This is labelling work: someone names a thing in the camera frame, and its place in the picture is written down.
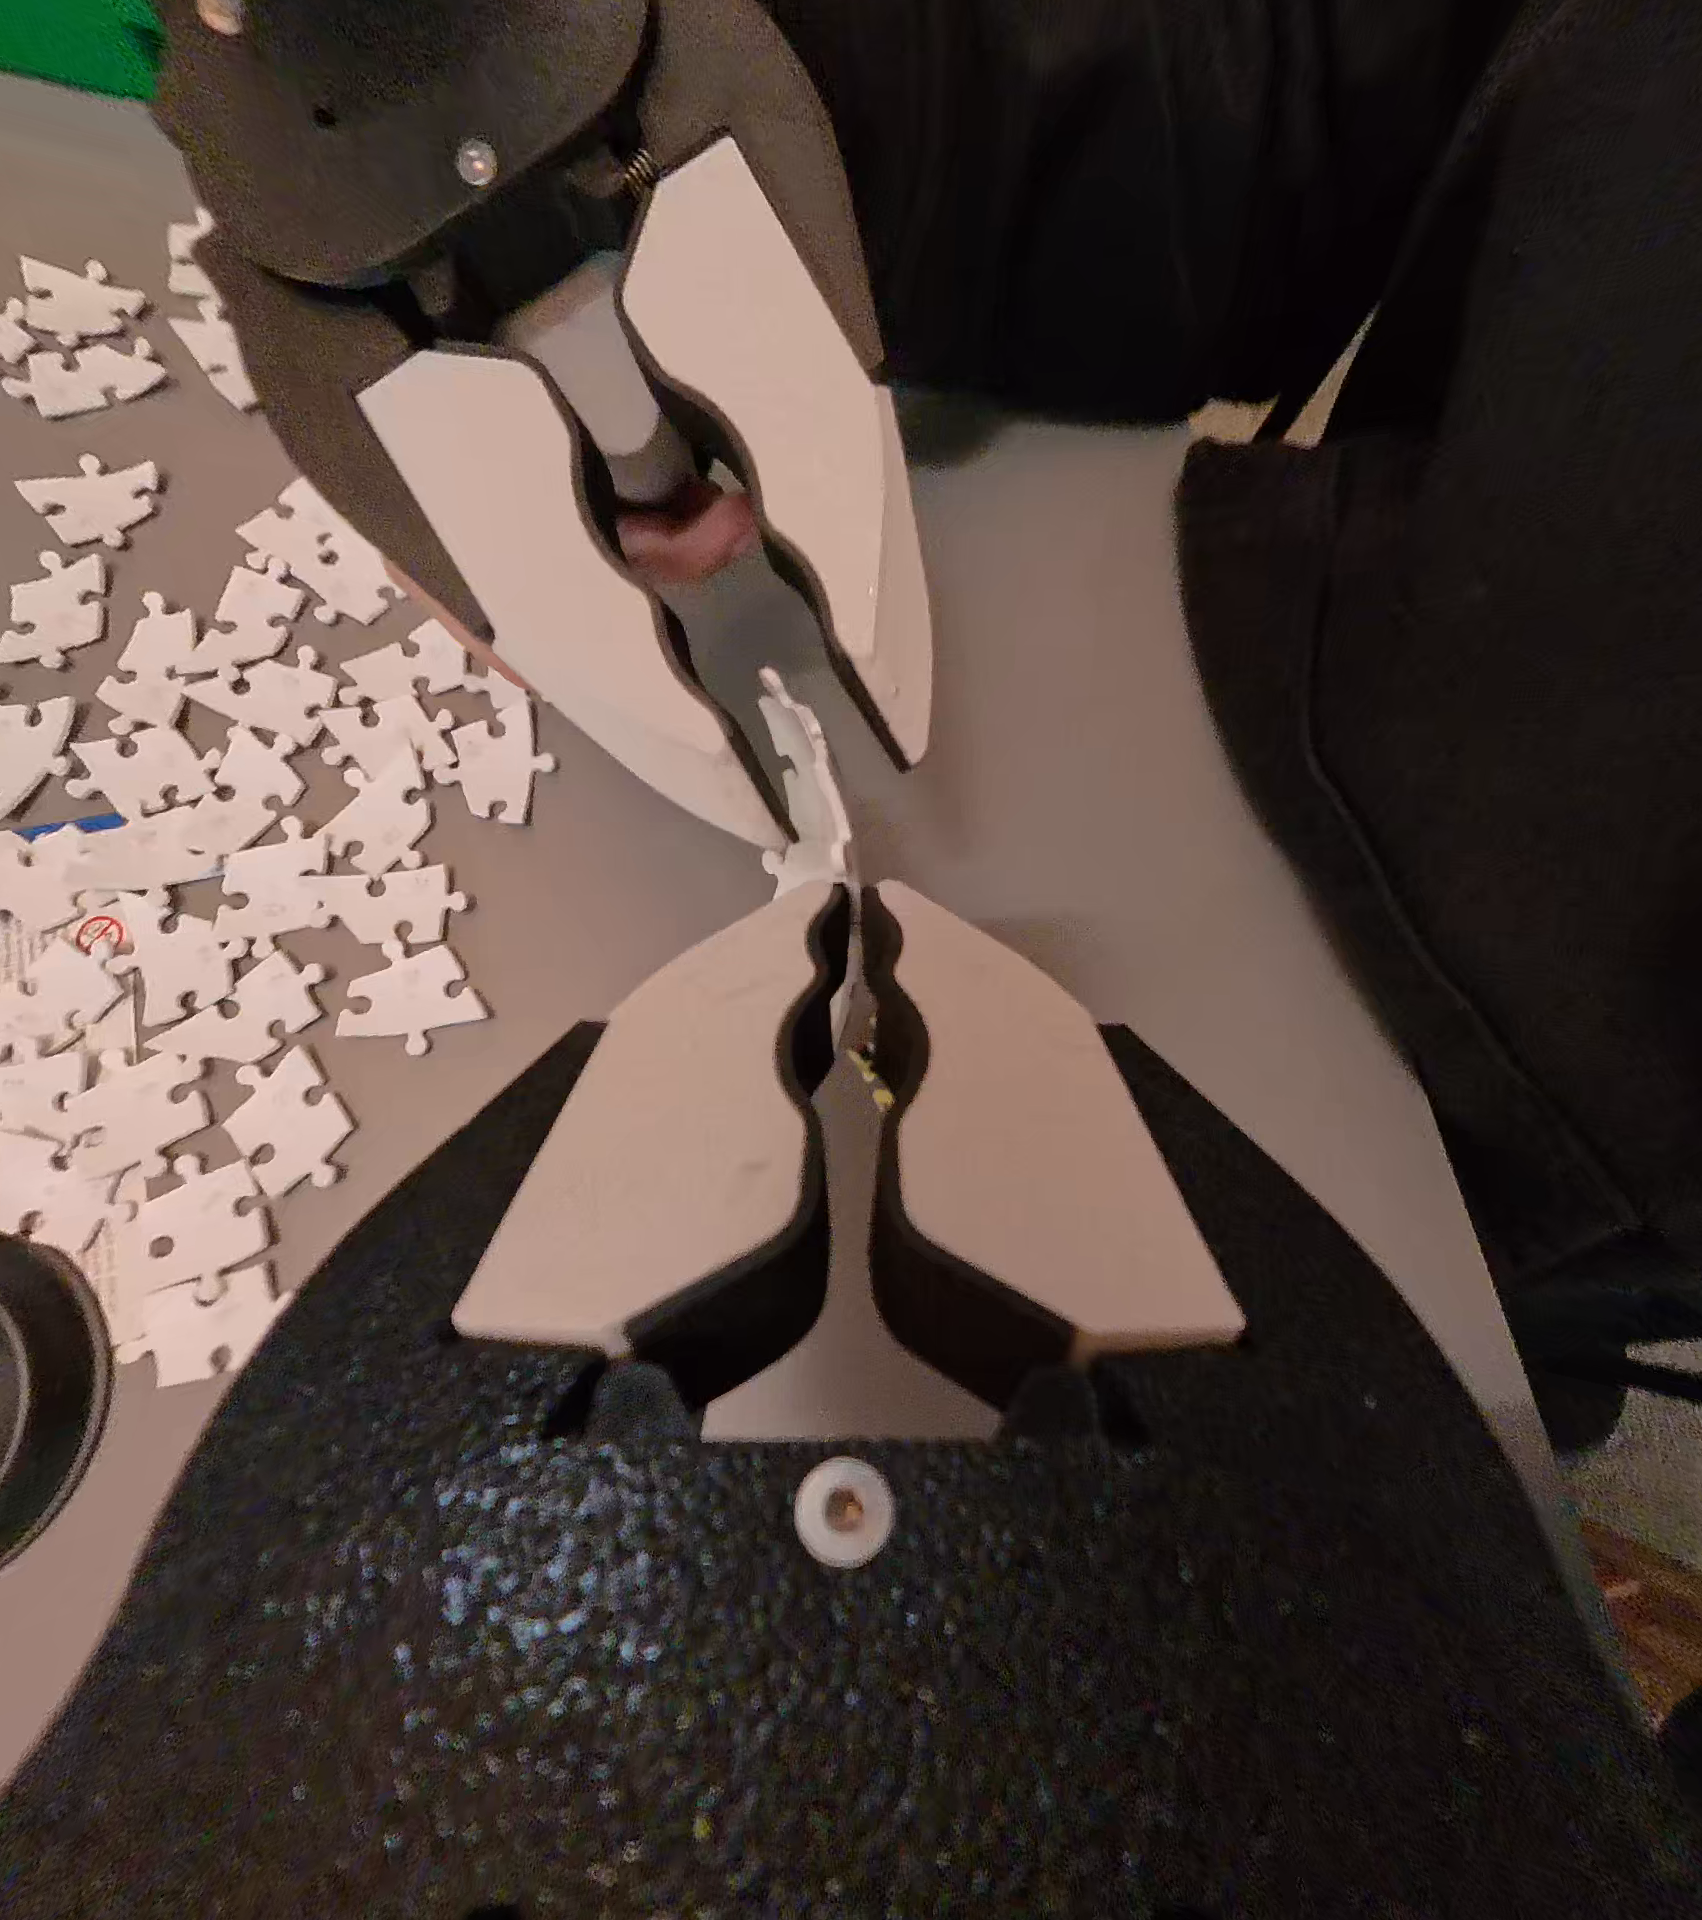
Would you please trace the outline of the person's black sweatshirt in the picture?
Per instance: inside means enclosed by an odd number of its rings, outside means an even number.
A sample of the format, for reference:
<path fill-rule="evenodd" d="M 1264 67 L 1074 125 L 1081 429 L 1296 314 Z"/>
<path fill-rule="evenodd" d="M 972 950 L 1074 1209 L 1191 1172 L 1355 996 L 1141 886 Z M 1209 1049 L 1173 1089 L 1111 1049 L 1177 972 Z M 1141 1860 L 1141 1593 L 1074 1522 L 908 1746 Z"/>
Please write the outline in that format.
<path fill-rule="evenodd" d="M 891 367 L 1196 449 L 1260 821 L 1412 1059 L 1557 1453 L 1702 1342 L 1702 7 L 765 7 Z"/>

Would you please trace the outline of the green object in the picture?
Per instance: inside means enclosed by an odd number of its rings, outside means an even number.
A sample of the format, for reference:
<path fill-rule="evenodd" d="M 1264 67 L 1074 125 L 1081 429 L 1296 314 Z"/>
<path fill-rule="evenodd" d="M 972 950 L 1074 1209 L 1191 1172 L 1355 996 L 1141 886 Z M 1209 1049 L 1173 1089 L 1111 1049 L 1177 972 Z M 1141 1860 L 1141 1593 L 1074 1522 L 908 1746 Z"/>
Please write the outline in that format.
<path fill-rule="evenodd" d="M 165 32 L 144 0 L 0 0 L 0 77 L 153 101 Z"/>

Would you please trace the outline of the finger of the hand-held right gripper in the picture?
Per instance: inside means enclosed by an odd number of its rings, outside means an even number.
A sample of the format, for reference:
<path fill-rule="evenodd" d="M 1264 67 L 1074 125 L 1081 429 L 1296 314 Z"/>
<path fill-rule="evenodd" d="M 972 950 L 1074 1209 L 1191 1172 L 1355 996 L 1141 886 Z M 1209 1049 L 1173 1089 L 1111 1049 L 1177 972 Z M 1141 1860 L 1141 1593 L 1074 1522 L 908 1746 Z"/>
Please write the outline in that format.
<path fill-rule="evenodd" d="M 898 770 L 932 744 L 932 583 L 898 398 L 870 378 L 748 147 L 659 171 L 622 323 L 690 441 L 748 484 L 772 565 Z"/>
<path fill-rule="evenodd" d="M 690 675 L 677 616 L 599 532 L 584 435 L 544 367 L 427 350 L 370 381 L 357 413 L 475 589 L 488 649 L 669 806 L 787 846 L 787 806 Z"/>

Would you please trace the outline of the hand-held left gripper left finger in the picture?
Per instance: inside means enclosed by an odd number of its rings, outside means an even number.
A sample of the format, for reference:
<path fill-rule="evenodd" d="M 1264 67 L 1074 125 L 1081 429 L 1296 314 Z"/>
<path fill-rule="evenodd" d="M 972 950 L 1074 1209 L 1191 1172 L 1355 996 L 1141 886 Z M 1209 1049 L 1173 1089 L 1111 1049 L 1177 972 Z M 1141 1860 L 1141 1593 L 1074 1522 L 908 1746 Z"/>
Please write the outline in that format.
<path fill-rule="evenodd" d="M 831 1281 L 817 1089 L 845 960 L 845 880 L 802 880 L 651 972 L 599 1030 L 454 1330 L 646 1359 L 683 1404 L 789 1356 Z"/>

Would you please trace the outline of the person's right hand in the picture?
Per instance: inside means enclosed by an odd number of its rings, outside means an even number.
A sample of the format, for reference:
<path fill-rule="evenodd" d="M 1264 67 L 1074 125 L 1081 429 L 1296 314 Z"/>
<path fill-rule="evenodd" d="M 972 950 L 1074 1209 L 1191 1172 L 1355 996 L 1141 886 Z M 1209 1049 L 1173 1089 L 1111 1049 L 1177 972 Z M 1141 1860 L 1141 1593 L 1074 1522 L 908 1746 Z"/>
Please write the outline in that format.
<path fill-rule="evenodd" d="M 763 532 L 748 494 L 690 477 L 659 504 L 625 504 L 622 555 L 651 589 L 682 589 L 733 570 Z"/>

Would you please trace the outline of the pile of white puzzle pieces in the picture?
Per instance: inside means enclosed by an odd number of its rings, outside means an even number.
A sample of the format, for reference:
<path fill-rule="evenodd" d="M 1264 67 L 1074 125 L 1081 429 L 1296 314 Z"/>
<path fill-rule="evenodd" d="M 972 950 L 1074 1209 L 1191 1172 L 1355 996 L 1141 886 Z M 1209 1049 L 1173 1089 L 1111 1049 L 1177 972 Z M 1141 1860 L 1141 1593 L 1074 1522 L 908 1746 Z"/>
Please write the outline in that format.
<path fill-rule="evenodd" d="M 130 857 L 100 880 L 154 1049 L 214 1089 L 92 1261 L 9 1235 L 70 1256 L 154 1388 L 237 1372 L 286 1310 L 278 1216 L 375 1134 L 353 1043 L 405 1075 L 488 1018 L 475 846 L 554 770 L 529 697 L 409 616 L 310 477 L 217 527 L 208 477 L 273 459 L 194 455 L 188 405 L 254 417 L 200 227 L 112 266 L 54 218 L 0 287 L 0 833 L 126 821 L 88 846 Z"/>

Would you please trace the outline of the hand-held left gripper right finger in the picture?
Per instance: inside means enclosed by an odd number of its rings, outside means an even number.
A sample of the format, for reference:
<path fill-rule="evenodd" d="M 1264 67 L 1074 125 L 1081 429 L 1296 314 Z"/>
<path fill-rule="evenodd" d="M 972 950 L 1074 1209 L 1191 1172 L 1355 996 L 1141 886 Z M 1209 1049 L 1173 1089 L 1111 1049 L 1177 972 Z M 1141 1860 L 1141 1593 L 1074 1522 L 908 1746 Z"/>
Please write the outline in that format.
<path fill-rule="evenodd" d="M 910 890 L 861 890 L 885 1330 L 983 1404 L 1045 1372 L 1247 1330 L 1104 1025 L 1054 972 Z"/>

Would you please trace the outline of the white puzzle piece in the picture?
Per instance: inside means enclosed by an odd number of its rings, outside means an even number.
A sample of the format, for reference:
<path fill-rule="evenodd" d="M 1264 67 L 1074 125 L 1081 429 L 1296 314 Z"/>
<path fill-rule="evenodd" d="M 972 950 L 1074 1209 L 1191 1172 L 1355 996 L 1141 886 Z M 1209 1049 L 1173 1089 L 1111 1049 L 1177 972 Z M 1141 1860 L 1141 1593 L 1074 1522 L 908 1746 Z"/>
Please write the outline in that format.
<path fill-rule="evenodd" d="M 891 1115 L 891 1089 L 878 1066 L 878 1002 L 865 990 L 857 833 L 839 801 L 831 742 L 817 711 L 795 699 L 772 665 L 763 665 L 763 723 L 783 763 L 787 815 L 789 815 L 789 843 L 783 853 L 765 853 L 765 875 L 775 899 L 795 890 L 802 880 L 845 886 L 853 935 L 845 935 L 845 982 L 831 996 L 831 1032 L 837 1032 L 837 1051 L 845 1051 L 853 1066 L 861 1075 L 870 1110 Z"/>

